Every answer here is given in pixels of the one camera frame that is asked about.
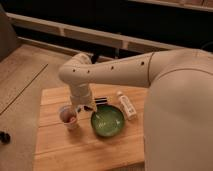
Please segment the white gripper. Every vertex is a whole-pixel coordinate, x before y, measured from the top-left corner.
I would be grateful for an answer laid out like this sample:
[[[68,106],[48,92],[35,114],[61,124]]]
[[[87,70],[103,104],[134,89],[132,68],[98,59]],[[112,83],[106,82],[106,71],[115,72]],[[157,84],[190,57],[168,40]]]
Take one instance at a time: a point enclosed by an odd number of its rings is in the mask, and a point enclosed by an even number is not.
[[[97,105],[95,103],[92,103],[93,99],[92,99],[92,96],[90,94],[85,95],[85,96],[71,95],[70,100],[71,100],[71,103],[74,106],[80,106],[80,105],[90,106],[90,108],[93,112],[97,112]]]

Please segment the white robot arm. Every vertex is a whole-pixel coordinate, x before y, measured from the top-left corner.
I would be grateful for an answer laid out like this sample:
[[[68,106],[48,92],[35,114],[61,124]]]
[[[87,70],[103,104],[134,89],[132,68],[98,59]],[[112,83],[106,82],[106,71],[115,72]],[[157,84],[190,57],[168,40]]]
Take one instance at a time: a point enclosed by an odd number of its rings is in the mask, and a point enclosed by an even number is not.
[[[90,83],[147,88],[169,61],[167,51],[161,51],[92,64],[79,53],[60,67],[59,78],[69,86],[73,111],[79,106],[96,111]]]

